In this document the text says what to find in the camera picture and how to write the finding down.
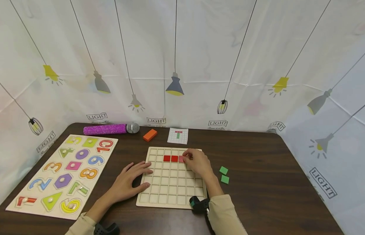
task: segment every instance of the wooden puzzle board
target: wooden puzzle board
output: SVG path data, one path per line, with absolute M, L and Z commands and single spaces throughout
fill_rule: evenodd
M 143 174 L 141 183 L 150 187 L 138 194 L 137 206 L 191 209 L 189 200 L 207 198 L 206 185 L 182 160 L 183 148 L 149 147 L 146 163 L 152 174 Z
M 6 210 L 76 220 L 117 141 L 69 135 Z

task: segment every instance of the green square tile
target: green square tile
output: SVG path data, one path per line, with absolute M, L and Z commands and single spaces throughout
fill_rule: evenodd
M 219 170 L 220 173 L 222 173 L 223 175 L 227 175 L 228 169 L 225 168 L 224 166 L 222 166 Z
M 223 183 L 228 184 L 229 183 L 229 177 L 228 176 L 222 176 L 222 179 L 220 181 L 222 181 Z

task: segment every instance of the left hand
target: left hand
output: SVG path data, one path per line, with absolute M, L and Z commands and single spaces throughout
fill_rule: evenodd
M 136 188 L 133 188 L 132 183 L 135 178 L 143 173 L 153 173 L 152 170 L 147 169 L 150 165 L 151 163 L 145 163 L 145 161 L 142 161 L 136 165 L 134 165 L 134 163 L 130 163 L 125 166 L 125 168 L 123 168 L 121 173 L 117 176 L 112 187 L 105 193 L 106 198 L 108 198 L 111 203 L 116 203 L 129 199 L 132 196 L 146 190 L 150 186 L 150 183 L 143 183 Z

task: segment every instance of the beige sleeve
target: beige sleeve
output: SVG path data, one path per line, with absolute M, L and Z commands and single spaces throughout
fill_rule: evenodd
M 247 235 L 229 195 L 213 196 L 208 219 L 216 235 Z
M 65 235 L 93 235 L 96 222 L 85 215 L 86 213 L 81 213 Z

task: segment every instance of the black wrist strap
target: black wrist strap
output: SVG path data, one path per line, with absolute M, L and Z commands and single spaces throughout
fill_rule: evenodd
M 95 225 L 95 231 L 93 235 L 118 235 L 120 234 L 120 228 L 116 223 L 113 223 L 111 226 L 107 228 L 103 228 L 103 226 L 99 223 Z

